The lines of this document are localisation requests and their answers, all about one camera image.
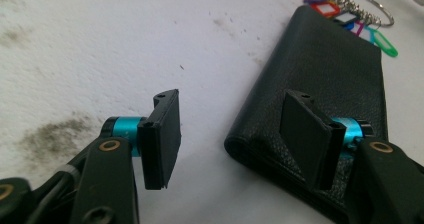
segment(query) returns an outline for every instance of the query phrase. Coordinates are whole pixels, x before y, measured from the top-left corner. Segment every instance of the metal ring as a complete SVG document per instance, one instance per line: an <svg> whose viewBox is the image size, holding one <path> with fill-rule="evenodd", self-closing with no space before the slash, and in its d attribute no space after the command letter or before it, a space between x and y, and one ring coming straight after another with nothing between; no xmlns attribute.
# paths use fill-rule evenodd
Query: metal ring
<svg viewBox="0 0 424 224"><path fill-rule="evenodd" d="M377 150L379 152L384 152L384 153L392 153L393 152L393 148L389 145L387 145L386 143L382 143L382 142L371 142L370 146L374 149Z"/></svg>
<svg viewBox="0 0 424 224"><path fill-rule="evenodd" d="M13 192L13 185L11 184L3 184L0 185L0 190L3 189L3 193L0 194L0 201L5 199L6 197L8 197L10 195L10 193Z"/></svg>
<svg viewBox="0 0 424 224"><path fill-rule="evenodd" d="M386 15L386 17L389 19L389 23L381 23L381 21L379 21L379 22L373 22L372 24L379 25L381 27L389 27L395 24L395 19L393 18L393 15L390 14L390 12L386 8L384 8L383 5L381 5L376 0L367 0L367 1L371 2L374 6L380 9L380 11L383 12L384 15Z"/></svg>
<svg viewBox="0 0 424 224"><path fill-rule="evenodd" d="M111 140L111 141L105 141L102 144L100 144L99 149L101 151L113 151L117 149L121 143L119 141Z"/></svg>

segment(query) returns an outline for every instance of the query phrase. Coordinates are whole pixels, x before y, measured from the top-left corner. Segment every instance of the white surface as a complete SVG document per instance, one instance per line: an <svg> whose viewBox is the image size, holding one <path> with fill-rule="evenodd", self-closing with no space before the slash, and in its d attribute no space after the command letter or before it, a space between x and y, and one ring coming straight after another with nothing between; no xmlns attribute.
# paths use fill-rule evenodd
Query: white surface
<svg viewBox="0 0 424 224"><path fill-rule="evenodd" d="M412 0L378 1L395 17L380 30L399 51L382 60L390 140L424 164L424 11ZM139 190L142 223L331 223L223 147L299 5L0 0L0 178L40 185L108 117L149 115L153 95L178 88L179 157L169 189Z"/></svg>

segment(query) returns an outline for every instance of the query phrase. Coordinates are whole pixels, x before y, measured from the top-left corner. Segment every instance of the black wallet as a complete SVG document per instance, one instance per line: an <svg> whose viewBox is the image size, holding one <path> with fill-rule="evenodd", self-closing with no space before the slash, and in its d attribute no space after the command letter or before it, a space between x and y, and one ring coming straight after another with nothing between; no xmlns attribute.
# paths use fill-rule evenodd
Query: black wallet
<svg viewBox="0 0 424 224"><path fill-rule="evenodd" d="M353 160L340 158L332 188L310 191L280 135L285 90L308 93L330 117L367 120L388 139L379 48L308 6L294 13L225 140L231 157L281 185L337 223Z"/></svg>

